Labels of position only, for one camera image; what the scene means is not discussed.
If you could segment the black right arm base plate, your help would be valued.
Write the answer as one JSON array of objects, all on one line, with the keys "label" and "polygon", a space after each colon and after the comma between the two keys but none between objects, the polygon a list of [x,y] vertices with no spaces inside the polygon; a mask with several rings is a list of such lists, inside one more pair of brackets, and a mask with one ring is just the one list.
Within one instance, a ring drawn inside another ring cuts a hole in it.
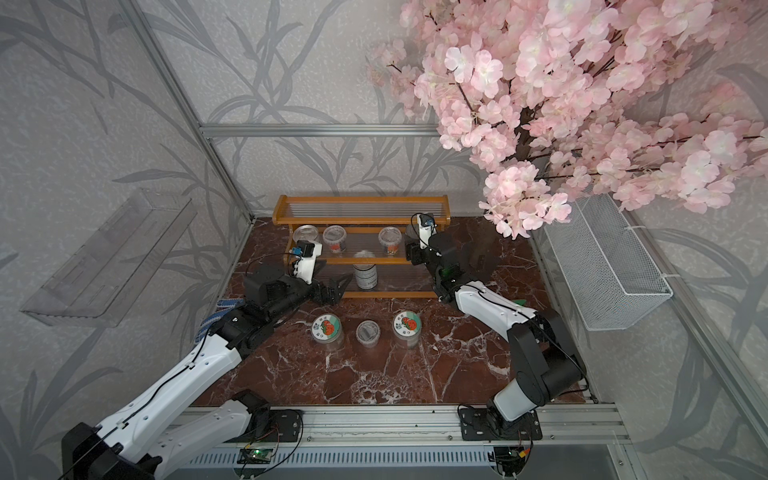
[{"label": "black right arm base plate", "polygon": [[516,420],[506,420],[495,407],[457,406],[461,437],[465,441],[543,439],[541,425],[535,410],[524,413]]}]

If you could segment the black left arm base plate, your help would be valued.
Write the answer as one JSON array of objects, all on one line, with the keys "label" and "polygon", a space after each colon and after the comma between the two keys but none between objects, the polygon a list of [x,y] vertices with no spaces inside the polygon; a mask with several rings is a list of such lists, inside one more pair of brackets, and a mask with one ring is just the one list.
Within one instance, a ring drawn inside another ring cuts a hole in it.
[{"label": "black left arm base plate", "polygon": [[295,442],[302,431],[303,411],[280,408],[250,390],[238,392],[233,400],[242,403],[251,415],[237,442]]}]

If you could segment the tomato lid jar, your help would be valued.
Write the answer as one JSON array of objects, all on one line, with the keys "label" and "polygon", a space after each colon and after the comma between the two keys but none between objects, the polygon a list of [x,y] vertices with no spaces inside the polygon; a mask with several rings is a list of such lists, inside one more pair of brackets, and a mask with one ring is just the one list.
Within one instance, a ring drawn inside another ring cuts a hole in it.
[{"label": "tomato lid jar", "polygon": [[393,319],[393,332],[401,344],[407,348],[414,348],[418,343],[422,331],[420,317],[412,311],[401,311]]},{"label": "tomato lid jar", "polygon": [[342,348],[344,333],[341,320],[334,314],[318,316],[311,325],[312,339],[326,350],[335,351]]}]

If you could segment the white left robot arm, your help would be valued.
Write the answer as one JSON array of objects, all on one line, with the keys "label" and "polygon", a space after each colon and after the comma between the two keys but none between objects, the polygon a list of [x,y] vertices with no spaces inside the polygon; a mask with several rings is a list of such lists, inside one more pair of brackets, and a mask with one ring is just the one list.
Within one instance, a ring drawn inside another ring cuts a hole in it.
[{"label": "white left robot arm", "polygon": [[265,265],[244,279],[242,302],[209,327],[186,357],[127,406],[90,426],[79,423],[62,441],[65,479],[161,479],[231,439],[275,433],[270,404],[243,390],[184,427],[171,423],[213,383],[266,341],[305,303],[339,303],[353,277],[321,282]]}]

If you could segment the small red label plastic cup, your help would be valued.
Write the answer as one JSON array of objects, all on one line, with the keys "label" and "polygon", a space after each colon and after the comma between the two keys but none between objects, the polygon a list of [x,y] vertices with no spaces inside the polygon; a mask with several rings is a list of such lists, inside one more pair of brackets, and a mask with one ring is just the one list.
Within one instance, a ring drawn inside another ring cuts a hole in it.
[{"label": "small red label plastic cup", "polygon": [[364,320],[357,326],[355,334],[357,341],[362,346],[374,348],[380,340],[381,329],[375,321]]}]

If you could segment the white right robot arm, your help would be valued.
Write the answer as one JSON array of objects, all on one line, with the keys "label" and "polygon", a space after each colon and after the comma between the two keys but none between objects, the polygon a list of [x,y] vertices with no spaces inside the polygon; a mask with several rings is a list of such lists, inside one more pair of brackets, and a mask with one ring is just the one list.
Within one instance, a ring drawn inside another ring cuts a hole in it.
[{"label": "white right robot arm", "polygon": [[513,379],[485,409],[485,422],[497,434],[567,393],[586,377],[575,341],[554,310],[523,307],[493,292],[462,269],[453,240],[439,232],[427,241],[407,236],[405,256],[424,265],[438,299],[482,322],[507,340]]}]

